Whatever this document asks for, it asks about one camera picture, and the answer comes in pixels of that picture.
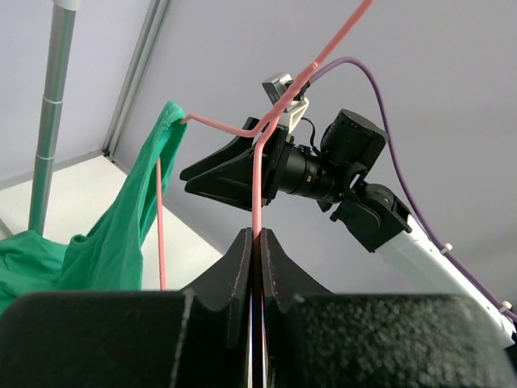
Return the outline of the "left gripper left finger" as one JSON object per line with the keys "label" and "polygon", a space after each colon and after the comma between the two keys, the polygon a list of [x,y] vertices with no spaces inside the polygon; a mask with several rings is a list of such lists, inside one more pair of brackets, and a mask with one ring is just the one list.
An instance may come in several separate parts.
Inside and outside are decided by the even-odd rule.
{"label": "left gripper left finger", "polygon": [[246,387],[253,235],[229,249],[186,290],[194,293],[181,352],[182,387]]}

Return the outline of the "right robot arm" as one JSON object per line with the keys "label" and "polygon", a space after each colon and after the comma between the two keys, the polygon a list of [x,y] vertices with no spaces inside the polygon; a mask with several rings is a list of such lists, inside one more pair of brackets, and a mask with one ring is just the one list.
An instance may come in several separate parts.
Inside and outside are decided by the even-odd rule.
{"label": "right robot arm", "polygon": [[315,200],[367,251],[420,289],[471,297],[502,342],[514,344],[516,320],[509,308],[485,296],[390,189],[366,181],[389,145],[387,129],[343,109],[320,142],[297,145],[292,131],[303,119],[303,115],[282,115],[264,143],[250,135],[258,120],[248,119],[242,135],[181,172],[186,191],[243,210],[251,210],[253,204],[269,205],[278,192]]}

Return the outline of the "pink wire hanger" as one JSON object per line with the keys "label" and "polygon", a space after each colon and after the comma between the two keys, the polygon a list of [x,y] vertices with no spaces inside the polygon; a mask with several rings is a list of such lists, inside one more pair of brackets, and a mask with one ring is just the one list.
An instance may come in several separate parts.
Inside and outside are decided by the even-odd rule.
{"label": "pink wire hanger", "polygon": [[[328,56],[331,55],[331,53],[339,46],[341,41],[347,36],[347,34],[351,31],[351,29],[361,20],[361,18],[364,16],[364,14],[368,11],[368,8],[372,6],[372,4],[375,1],[361,1],[361,3],[357,6],[357,8],[351,13],[351,15],[347,18],[347,20],[343,23],[343,25],[339,28],[339,30],[329,39],[327,43],[323,46],[323,48],[320,51],[320,53],[317,54],[317,56],[309,62],[307,66],[303,66],[303,70],[300,71],[300,73],[295,77],[293,80],[293,84],[290,87],[291,91],[301,91],[301,89],[305,89],[305,85],[308,83],[308,80],[310,77],[312,77],[316,70],[318,68],[322,67],[322,64],[326,61]],[[259,41],[259,38],[263,36],[257,35],[255,36],[248,36],[247,32],[244,32],[246,29],[249,29],[250,23],[253,24],[253,20],[259,20],[259,17],[257,16],[256,12],[252,12],[248,6],[250,5],[248,1],[243,1],[244,5],[246,6],[246,9],[244,11],[249,12],[249,14],[242,14],[242,19],[245,19],[245,17],[249,16],[249,20],[247,20],[241,27],[241,32],[237,32],[236,28],[234,34],[229,36],[228,40],[225,40],[223,43],[225,43],[225,47],[221,46],[221,53],[218,53],[215,57],[220,58],[221,61],[225,59],[225,64],[229,64],[230,67],[238,61],[239,57],[242,57],[242,55],[249,53],[255,53],[254,55],[257,59],[259,57],[265,57],[266,59],[270,59],[270,62],[275,62],[273,59],[276,59],[275,56],[272,56],[269,54],[266,55],[266,51],[260,51],[258,50],[255,45]],[[256,22],[257,27],[263,27],[263,30],[268,29],[270,27],[273,27],[273,22],[268,22],[265,18],[261,19],[261,26],[258,25],[259,22]],[[249,48],[237,47],[236,43],[239,43],[239,41],[244,42],[244,37],[248,38],[254,38],[253,40],[247,41],[247,46]],[[262,228],[262,206],[261,206],[261,194],[262,194],[262,162],[263,162],[263,148],[267,142],[267,140],[270,138],[270,136],[275,131],[275,127],[278,124],[280,118],[280,108],[278,106],[271,107],[267,112],[263,114],[263,117],[260,118],[260,121],[258,124],[255,125],[254,129],[240,129],[237,127],[234,127],[231,124],[221,123],[217,120],[211,119],[209,117],[205,117],[203,115],[197,114],[197,113],[189,113],[188,115],[185,115],[185,118],[183,120],[180,120],[181,123],[180,126],[187,125],[188,122],[194,123],[194,121],[201,123],[206,126],[206,128],[214,128],[215,130],[221,131],[222,133],[230,133],[233,136],[241,136],[241,137],[254,137],[254,142],[252,144],[251,150],[254,153],[253,156],[253,170],[252,170],[252,230],[253,230],[253,239],[258,241],[258,236],[260,234],[260,229]],[[163,210],[164,208],[162,203],[162,193],[163,193],[163,187],[162,183],[164,178],[170,177],[170,174],[167,173],[164,174],[162,170],[162,160],[164,157],[162,156],[162,153],[159,154],[160,156],[157,159],[156,166],[155,166],[155,181],[156,181],[156,190],[157,190],[157,212],[158,212],[158,267],[159,267],[159,284],[160,284],[160,290],[167,290],[168,288],[168,278],[169,278],[169,272],[167,267],[167,261],[166,261],[166,248],[165,248],[165,238],[164,238],[164,226],[163,226]]]}

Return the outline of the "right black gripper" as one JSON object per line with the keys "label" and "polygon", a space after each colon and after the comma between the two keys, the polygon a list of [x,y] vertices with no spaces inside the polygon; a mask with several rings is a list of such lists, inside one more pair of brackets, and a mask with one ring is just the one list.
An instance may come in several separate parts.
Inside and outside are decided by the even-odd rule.
{"label": "right black gripper", "polygon": [[[268,206],[280,189],[292,151],[288,128],[278,125],[263,148],[261,206]],[[235,136],[219,150],[183,169],[184,190],[237,209],[252,209],[254,137]]]}

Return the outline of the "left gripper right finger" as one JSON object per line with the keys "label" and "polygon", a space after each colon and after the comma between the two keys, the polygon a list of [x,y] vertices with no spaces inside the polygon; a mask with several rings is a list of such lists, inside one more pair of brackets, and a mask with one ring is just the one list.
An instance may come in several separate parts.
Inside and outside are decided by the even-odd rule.
{"label": "left gripper right finger", "polygon": [[308,387],[310,377],[298,306],[305,297],[326,297],[332,292],[288,257],[273,230],[262,230],[260,251],[267,385]]}

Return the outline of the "green tank top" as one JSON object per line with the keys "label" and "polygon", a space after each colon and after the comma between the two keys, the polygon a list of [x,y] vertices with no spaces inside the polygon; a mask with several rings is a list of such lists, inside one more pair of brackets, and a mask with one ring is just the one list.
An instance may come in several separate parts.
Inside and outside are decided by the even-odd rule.
{"label": "green tank top", "polygon": [[141,289],[141,248],[187,131],[184,117],[178,104],[165,104],[117,197],[87,234],[61,244],[25,230],[1,241],[2,311],[29,293]]}

